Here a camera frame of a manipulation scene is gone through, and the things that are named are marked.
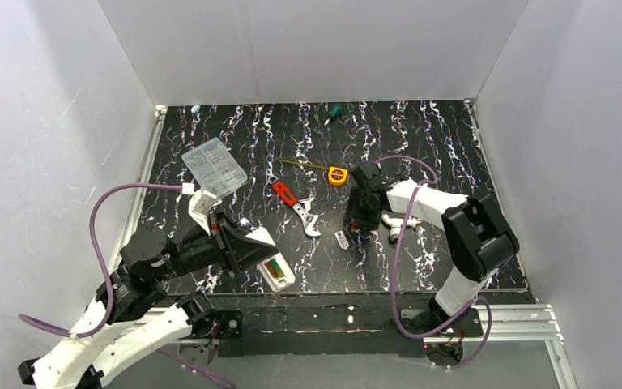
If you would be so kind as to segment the white battery cover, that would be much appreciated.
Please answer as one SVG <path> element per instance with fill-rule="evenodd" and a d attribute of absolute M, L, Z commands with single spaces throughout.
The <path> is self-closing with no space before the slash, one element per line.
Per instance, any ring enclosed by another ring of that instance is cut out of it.
<path fill-rule="evenodd" d="M 337 231 L 334 233 L 334 236 L 341 250 L 349 249 L 350 244 L 344 231 Z"/>

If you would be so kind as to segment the white remote control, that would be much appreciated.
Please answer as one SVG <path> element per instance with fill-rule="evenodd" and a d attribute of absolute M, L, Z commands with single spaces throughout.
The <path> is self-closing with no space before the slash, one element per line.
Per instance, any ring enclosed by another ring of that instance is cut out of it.
<path fill-rule="evenodd" d="M 264 227 L 254 229 L 247 237 L 275 246 L 272 236 Z M 284 291 L 296 283 L 296 276 L 281 251 L 259 263 L 256 268 L 275 293 Z"/>

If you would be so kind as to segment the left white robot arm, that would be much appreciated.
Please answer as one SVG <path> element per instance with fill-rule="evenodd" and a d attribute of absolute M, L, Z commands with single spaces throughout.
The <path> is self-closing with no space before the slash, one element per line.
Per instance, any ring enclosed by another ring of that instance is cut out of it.
<path fill-rule="evenodd" d="M 238 337 L 240 328 L 228 326 L 234 313 L 218 313 L 202 291 L 177 298 L 141 327 L 135 324 L 167 297 L 164 282 L 215 265 L 237 275 L 277 254 L 266 229 L 240 226 L 222 211 L 179 242 L 157 226 L 140 226 L 120 250 L 121 266 L 81 318 L 51 351 L 21 362 L 20 379 L 37 388 L 102 388 L 174 340 Z"/>

